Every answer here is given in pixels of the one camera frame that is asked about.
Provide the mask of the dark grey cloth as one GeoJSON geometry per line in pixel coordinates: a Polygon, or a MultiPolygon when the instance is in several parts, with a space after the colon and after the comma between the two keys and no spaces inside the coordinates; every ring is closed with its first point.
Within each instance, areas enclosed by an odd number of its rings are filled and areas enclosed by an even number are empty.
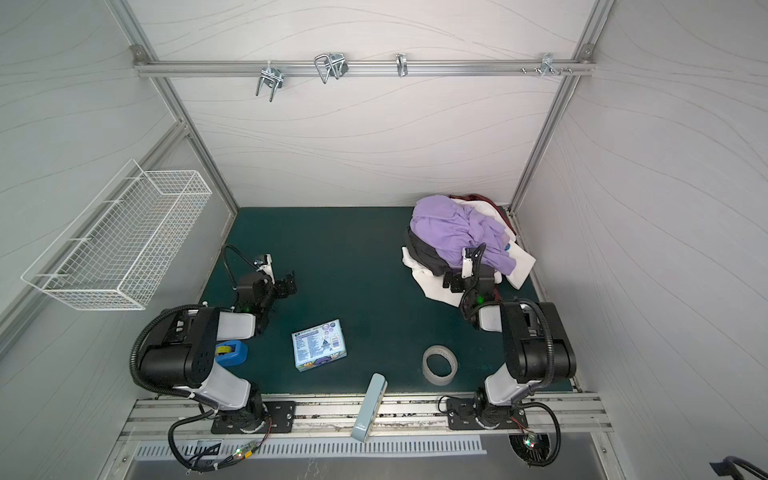
{"type": "Polygon", "coordinates": [[[426,267],[433,275],[442,276],[446,273],[456,274],[459,268],[451,267],[437,250],[421,240],[410,227],[405,232],[405,244],[410,256],[419,264],[426,267]]]}

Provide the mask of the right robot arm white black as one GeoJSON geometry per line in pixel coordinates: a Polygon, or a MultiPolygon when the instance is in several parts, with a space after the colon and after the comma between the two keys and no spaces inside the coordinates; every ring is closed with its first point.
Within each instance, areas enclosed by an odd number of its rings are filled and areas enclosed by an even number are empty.
{"type": "Polygon", "coordinates": [[[527,399],[573,378],[576,358],[553,303],[498,295],[495,270],[484,263],[485,250],[484,244],[465,248],[461,270],[452,271],[444,284],[461,295],[458,309],[466,322],[501,335],[503,363],[471,398],[445,397],[438,405],[453,430],[517,428],[528,433],[527,399]]]}

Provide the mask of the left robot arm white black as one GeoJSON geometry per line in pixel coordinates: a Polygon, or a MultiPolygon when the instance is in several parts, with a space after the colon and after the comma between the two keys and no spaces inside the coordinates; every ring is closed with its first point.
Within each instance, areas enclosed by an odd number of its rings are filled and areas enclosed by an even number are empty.
{"type": "Polygon", "coordinates": [[[216,349],[262,335],[274,304],[297,293],[296,278],[293,271],[276,277],[269,254],[250,259],[232,244],[220,249],[219,260],[234,304],[161,311],[135,340],[129,372],[147,391],[194,400],[204,417],[251,432],[268,422],[268,409],[258,387],[227,370],[216,349]]]}

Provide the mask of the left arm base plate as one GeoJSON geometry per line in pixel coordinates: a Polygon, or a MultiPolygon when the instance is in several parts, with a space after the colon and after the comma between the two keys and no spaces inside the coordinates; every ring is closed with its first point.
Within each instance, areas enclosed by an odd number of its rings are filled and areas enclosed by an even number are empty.
{"type": "Polygon", "coordinates": [[[218,435],[290,433],[295,419],[293,401],[267,401],[217,414],[211,433],[218,435]]]}

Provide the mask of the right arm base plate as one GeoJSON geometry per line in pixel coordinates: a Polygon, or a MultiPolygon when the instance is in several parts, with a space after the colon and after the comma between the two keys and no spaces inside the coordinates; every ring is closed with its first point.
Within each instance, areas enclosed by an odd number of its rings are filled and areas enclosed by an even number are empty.
{"type": "Polygon", "coordinates": [[[447,418],[450,430],[528,431],[522,411],[510,406],[495,406],[475,398],[444,395],[437,401],[437,408],[447,418]]]}

